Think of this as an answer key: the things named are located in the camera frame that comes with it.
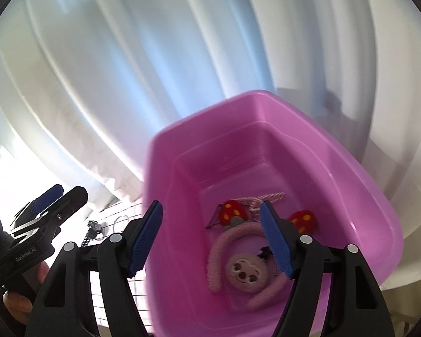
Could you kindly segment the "white curtain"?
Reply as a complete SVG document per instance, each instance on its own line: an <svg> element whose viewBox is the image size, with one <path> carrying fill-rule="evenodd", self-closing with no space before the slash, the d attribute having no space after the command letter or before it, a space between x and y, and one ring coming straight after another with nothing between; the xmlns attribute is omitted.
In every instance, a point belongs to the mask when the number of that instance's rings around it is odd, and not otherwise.
<svg viewBox="0 0 421 337"><path fill-rule="evenodd" d="M264 89L315 119L392 203L421 280L421 12L415 0L11 0L0 16L0 214L61 183L141 195L147 146Z"/></svg>

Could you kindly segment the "pink plastic bin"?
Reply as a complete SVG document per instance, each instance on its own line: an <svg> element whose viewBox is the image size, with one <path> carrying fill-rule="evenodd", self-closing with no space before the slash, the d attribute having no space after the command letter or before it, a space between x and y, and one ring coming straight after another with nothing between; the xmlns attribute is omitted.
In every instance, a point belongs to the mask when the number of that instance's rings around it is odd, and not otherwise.
<svg viewBox="0 0 421 337"><path fill-rule="evenodd" d="M151 142L143 206L159 201L163 222L147 263L147 298L156 336L270 336L291 287L258 311L225 284L207 287L206 267L221 229L217 206L283 192L276 212L311 211L315 239L356 244L383 282L401 259L399 218L357 160L310 117L265 91L242 94L183 119Z"/></svg>

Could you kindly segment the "black wrist watch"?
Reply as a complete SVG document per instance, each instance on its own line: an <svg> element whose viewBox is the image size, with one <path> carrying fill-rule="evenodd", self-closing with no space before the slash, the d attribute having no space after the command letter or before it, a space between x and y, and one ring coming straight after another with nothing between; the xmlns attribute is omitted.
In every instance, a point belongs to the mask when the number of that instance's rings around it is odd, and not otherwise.
<svg viewBox="0 0 421 337"><path fill-rule="evenodd" d="M96 237L102 233L102 226L97 221L89 221L87 227L88 231L80 245L81 247L87 247L91 240L96 239Z"/></svg>

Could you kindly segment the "beige plush face clip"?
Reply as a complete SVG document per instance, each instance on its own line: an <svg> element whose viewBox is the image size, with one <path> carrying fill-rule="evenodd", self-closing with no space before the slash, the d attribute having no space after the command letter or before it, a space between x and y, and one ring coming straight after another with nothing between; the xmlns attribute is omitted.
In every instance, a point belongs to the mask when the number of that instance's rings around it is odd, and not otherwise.
<svg viewBox="0 0 421 337"><path fill-rule="evenodd" d="M226 279L237 290L255 294L265 288L269 270L265 260L251 253L238 253L225 265Z"/></svg>

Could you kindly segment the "plain silver bangle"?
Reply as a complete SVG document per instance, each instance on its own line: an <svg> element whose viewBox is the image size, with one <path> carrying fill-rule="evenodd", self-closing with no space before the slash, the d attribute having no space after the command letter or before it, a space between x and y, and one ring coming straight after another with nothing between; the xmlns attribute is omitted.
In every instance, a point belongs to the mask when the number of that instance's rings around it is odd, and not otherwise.
<svg viewBox="0 0 421 337"><path fill-rule="evenodd" d="M126 214L121 214L115 218L113 224L112 224L112 233L121 233L126 228L127 224L132 220L131 217L129 217Z"/></svg>

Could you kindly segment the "pink fuzzy strawberry headband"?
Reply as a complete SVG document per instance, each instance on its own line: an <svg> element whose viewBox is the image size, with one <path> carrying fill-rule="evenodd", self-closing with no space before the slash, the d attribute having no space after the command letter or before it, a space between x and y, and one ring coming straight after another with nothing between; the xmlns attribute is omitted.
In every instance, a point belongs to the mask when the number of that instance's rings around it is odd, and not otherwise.
<svg viewBox="0 0 421 337"><path fill-rule="evenodd" d="M262 247L269 246L261 225L260 212L252 216L249 209L236 199L217 204L210 218L201 226L208 241L205 267L207 300L204 305L207 309L258 312L284 301L291 281L279 270L274 256L266 262L268 283L258 293L249 294L237 290L227 281L225 265L232 256L238 253L257 255Z"/></svg>

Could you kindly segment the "black hair clip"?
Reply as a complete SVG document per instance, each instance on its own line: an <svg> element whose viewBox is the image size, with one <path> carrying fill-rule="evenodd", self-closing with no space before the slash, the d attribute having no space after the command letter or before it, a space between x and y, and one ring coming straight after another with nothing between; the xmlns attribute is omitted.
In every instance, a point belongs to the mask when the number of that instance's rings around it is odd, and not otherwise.
<svg viewBox="0 0 421 337"><path fill-rule="evenodd" d="M273 257L273 252L269 246L262 247L257 254L257 257L262 259L263 261L267 262L270 258Z"/></svg>

